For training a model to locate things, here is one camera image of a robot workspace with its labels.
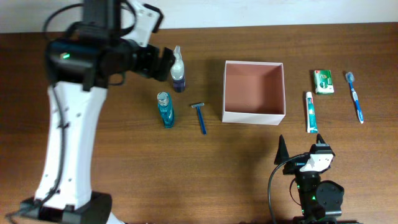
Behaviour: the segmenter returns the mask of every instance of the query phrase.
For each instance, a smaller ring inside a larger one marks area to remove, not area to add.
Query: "teal toothpaste tube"
[[[305,94],[305,100],[307,104],[307,132],[318,133],[317,118],[315,117],[315,108],[313,106],[312,93],[307,92]]]

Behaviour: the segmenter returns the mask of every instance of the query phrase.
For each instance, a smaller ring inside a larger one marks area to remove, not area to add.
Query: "soap bar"
[[[330,70],[315,70],[313,72],[316,94],[333,94],[333,82],[331,80]]]

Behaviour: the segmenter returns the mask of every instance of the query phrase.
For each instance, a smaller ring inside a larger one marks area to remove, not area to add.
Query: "toothbrush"
[[[349,87],[351,88],[351,93],[352,93],[352,95],[353,95],[353,99],[354,99],[354,102],[355,102],[355,107],[356,107],[356,113],[358,114],[358,119],[359,119],[359,122],[361,123],[361,124],[363,124],[363,114],[362,114],[362,110],[361,110],[361,107],[360,107],[360,105],[359,105],[359,100],[358,100],[358,95],[356,94],[356,92],[355,92],[355,90],[354,90],[354,86],[353,86],[353,82],[354,82],[354,74],[352,73],[352,72],[348,72],[347,74],[346,74],[346,79],[347,79],[347,82],[349,83]]]

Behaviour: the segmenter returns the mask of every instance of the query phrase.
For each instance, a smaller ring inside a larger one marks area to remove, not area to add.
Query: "white box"
[[[278,125],[285,115],[283,63],[225,61],[223,122]]]

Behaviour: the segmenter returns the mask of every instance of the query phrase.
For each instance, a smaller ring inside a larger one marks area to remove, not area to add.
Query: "teal bottle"
[[[174,109],[170,93],[160,92],[157,95],[157,102],[165,128],[172,128],[174,125]]]

